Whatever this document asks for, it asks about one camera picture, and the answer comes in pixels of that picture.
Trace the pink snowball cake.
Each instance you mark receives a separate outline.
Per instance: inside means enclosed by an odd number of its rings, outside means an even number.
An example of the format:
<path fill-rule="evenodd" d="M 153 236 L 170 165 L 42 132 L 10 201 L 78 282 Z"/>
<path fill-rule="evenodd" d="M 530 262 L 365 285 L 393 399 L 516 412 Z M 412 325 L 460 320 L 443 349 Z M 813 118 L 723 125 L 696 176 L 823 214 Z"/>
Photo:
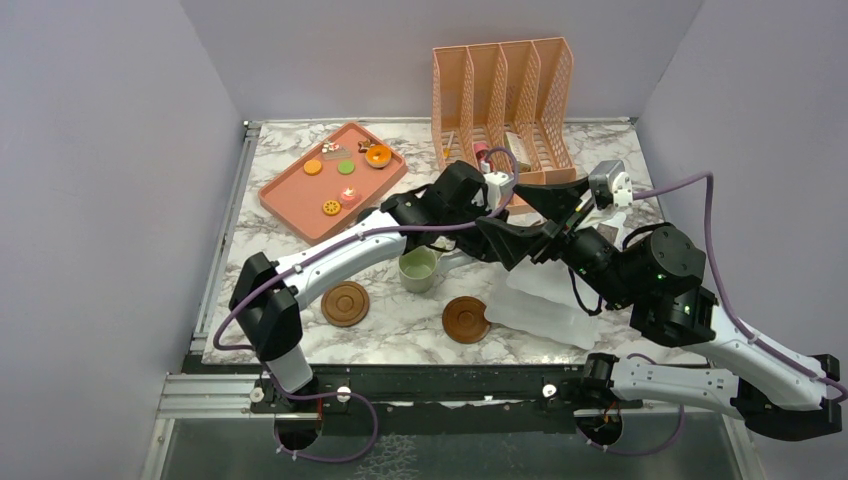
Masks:
<path fill-rule="evenodd" d="M 344 209 L 354 208 L 360 202 L 360 199 L 359 191 L 353 187 L 348 187 L 339 194 L 339 203 Z"/>

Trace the yellow flower cookie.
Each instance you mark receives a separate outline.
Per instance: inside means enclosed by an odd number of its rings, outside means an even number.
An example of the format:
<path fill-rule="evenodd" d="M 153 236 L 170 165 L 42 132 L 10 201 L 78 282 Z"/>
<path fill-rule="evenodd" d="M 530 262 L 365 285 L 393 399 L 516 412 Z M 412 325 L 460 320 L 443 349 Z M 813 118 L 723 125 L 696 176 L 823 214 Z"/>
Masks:
<path fill-rule="evenodd" d="M 343 207 L 339 201 L 328 200 L 322 205 L 322 212 L 327 216 L 336 216 L 342 211 Z"/>

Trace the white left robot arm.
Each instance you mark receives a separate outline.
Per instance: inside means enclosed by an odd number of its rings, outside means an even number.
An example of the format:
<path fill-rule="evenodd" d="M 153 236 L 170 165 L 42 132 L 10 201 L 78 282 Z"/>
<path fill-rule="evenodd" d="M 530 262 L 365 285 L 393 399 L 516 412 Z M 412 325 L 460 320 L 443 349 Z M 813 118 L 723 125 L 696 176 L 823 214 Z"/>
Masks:
<path fill-rule="evenodd" d="M 277 381 L 276 396 L 298 411 L 313 401 L 313 371 L 300 347 L 300 313 L 314 300 L 371 266 L 401 257 L 445 236 L 462 264 L 499 263 L 511 270 L 547 247 L 533 241 L 527 253 L 484 230 L 507 224 L 514 195 L 550 226 L 579 232 L 589 213 L 622 208 L 634 199 L 620 160 L 604 161 L 577 181 L 518 185 L 505 172 L 482 174 L 465 162 L 448 166 L 434 182 L 387 199 L 356 224 L 308 250 L 275 261 L 258 253 L 244 264 L 230 301 L 260 363 Z"/>

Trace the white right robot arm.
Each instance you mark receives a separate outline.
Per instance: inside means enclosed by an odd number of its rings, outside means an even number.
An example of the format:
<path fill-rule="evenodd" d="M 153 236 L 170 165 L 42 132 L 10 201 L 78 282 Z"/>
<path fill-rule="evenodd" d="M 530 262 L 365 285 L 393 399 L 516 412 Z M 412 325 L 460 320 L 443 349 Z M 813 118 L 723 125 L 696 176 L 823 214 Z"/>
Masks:
<path fill-rule="evenodd" d="M 702 284 L 708 256 L 674 226 L 650 230 L 624 249 L 584 227 L 588 209 L 569 201 L 537 227 L 511 225 L 472 205 L 459 210 L 466 227 L 457 246 L 506 268 L 522 260 L 564 263 L 610 310 L 630 308 L 630 326 L 664 347 L 713 362 L 710 369 L 653 366 L 611 354 L 590 355 L 573 393 L 592 407 L 661 400 L 709 409 L 766 437 L 801 441 L 842 429 L 842 401 L 827 391 L 839 382 L 833 356 L 805 356 L 771 344 Z"/>

